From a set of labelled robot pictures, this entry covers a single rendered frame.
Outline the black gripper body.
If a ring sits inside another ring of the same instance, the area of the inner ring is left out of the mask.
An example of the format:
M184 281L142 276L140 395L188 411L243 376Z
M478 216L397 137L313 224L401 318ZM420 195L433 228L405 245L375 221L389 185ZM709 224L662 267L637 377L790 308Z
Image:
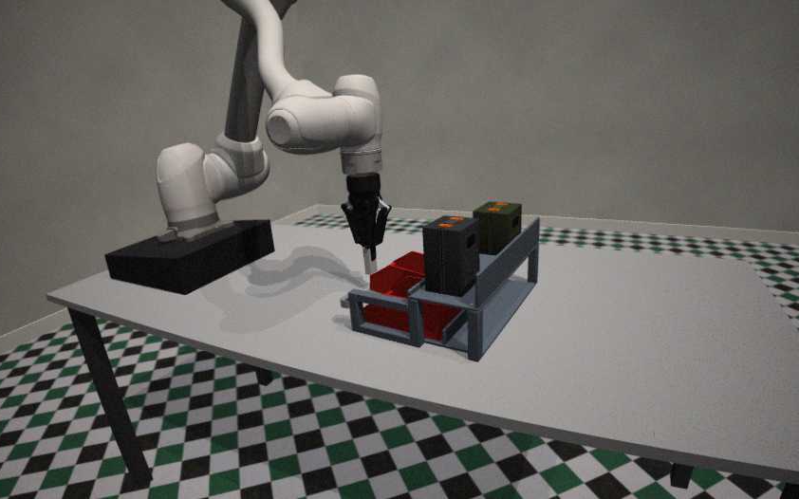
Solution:
M377 211L380 200L382 201L380 194L381 180L378 173L373 176L363 177L347 176L346 185L347 190L349 191L348 201L353 208L353 201L359 200L361 214L363 214L362 203L367 200L369 202L369 215Z

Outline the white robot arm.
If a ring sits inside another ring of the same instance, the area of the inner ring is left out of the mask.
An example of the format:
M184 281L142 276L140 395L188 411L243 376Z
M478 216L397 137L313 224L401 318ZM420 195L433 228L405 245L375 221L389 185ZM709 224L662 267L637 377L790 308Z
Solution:
M298 0L220 1L242 16L225 131L208 155L192 143L161 151L157 184L168 229L157 238L163 243L192 242L234 226L219 219L215 203L247 194L268 178L269 158L256 136L264 89L272 101L266 131L278 149L313 155L340 147L344 174L382 170L382 111L374 80L342 76L332 96L311 81L297 82L285 68L281 21Z

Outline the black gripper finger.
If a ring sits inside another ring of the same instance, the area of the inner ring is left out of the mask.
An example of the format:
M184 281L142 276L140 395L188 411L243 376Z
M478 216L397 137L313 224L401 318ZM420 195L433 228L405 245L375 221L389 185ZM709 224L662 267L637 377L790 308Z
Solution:
M378 206L379 214L376 222L377 212L369 215L369 202L365 200L362 203L366 233L366 246L364 247L366 249L367 269L369 275L377 271L376 246L382 243L387 215L392 209L390 205L384 204L381 200Z
M366 246L365 219L363 218L363 214L361 214L360 201L355 200L353 204L355 210L349 201L342 204L341 208L346 215L355 243L362 245L365 274L368 274L366 249L364 247Z

